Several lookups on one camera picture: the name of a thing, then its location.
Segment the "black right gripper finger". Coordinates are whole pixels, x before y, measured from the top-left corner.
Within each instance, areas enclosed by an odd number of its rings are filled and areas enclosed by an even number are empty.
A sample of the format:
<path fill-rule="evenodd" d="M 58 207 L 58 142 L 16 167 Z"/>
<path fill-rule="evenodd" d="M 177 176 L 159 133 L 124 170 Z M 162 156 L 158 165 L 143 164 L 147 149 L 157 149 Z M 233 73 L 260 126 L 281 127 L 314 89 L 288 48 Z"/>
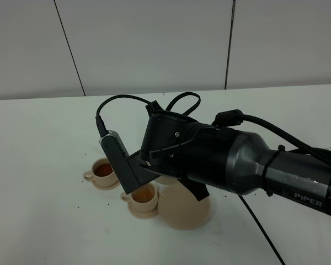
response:
<path fill-rule="evenodd" d="M 179 182 L 194 195 L 197 201 L 207 198 L 210 194 L 203 183 L 195 182 L 189 179 L 179 179 Z"/>

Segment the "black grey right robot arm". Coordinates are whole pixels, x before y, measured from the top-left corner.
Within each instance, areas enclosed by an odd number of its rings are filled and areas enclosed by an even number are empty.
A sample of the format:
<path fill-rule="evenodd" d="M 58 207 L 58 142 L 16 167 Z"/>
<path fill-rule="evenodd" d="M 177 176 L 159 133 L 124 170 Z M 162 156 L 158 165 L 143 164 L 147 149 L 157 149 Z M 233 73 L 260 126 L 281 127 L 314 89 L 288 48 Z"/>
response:
<path fill-rule="evenodd" d="M 206 186 L 238 195 L 263 189 L 331 216 L 331 151 L 240 110 L 221 112 L 209 125 L 156 102 L 146 109 L 146 170 L 190 182 L 198 199 Z"/>

